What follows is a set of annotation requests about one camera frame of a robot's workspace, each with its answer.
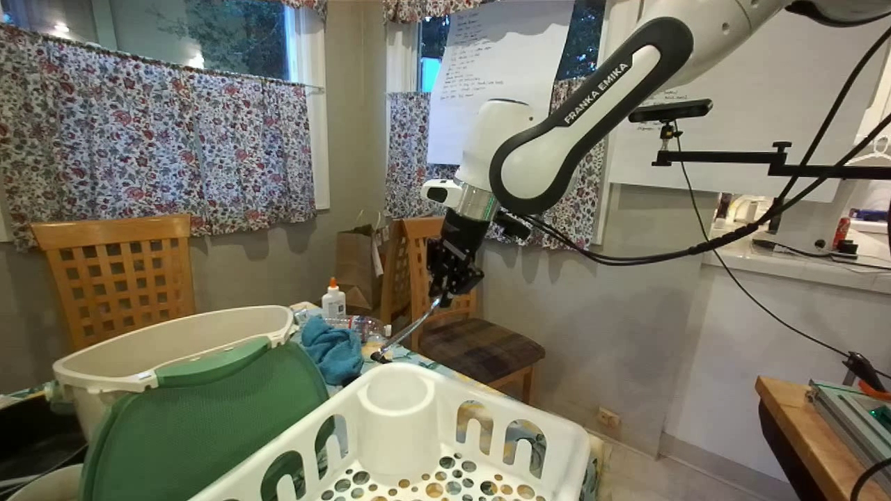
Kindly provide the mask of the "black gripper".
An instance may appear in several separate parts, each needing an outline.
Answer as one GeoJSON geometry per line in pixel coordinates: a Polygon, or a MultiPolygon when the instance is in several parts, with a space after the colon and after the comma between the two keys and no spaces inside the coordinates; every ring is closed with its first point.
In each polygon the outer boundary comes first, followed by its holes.
{"type": "Polygon", "coordinates": [[[481,281],[477,251],[487,225],[481,221],[446,212],[441,236],[428,244],[432,295],[464,295],[481,281]]]}

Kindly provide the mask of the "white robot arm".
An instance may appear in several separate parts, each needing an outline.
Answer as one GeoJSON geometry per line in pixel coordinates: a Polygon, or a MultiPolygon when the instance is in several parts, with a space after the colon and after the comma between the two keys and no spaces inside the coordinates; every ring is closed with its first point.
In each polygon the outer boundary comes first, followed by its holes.
{"type": "Polygon", "coordinates": [[[428,295],[470,292],[489,225],[534,225],[569,190],[583,157],[672,83],[687,83],[734,54],[778,12],[854,27],[891,13],[891,0],[654,0],[634,30],[554,111],[487,100],[452,182],[424,193],[446,207],[428,254],[428,295]]]}

